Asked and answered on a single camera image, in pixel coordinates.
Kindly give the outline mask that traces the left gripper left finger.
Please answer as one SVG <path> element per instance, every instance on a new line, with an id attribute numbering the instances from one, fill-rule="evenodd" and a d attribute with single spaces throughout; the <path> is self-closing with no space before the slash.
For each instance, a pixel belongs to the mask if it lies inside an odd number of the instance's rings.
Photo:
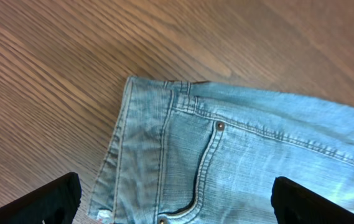
<path id="1" fill-rule="evenodd" d="M 0 224 L 71 224 L 81 204 L 77 173 L 69 172 L 0 208 Z"/>

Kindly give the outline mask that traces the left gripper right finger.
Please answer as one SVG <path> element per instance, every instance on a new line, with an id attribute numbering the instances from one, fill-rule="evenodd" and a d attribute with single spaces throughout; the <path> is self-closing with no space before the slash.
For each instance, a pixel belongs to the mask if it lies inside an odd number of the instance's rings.
<path id="1" fill-rule="evenodd" d="M 278 224 L 354 224 L 354 213 L 282 176 L 273 183 L 271 205 Z"/>

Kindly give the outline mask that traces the light blue denim shorts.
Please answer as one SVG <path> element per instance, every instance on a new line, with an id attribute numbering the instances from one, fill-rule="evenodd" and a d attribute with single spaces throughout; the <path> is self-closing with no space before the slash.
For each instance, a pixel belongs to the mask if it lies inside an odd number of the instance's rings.
<path id="1" fill-rule="evenodd" d="M 130 77 L 88 216 L 275 223 L 287 177 L 354 213 L 354 108 L 221 83 Z"/>

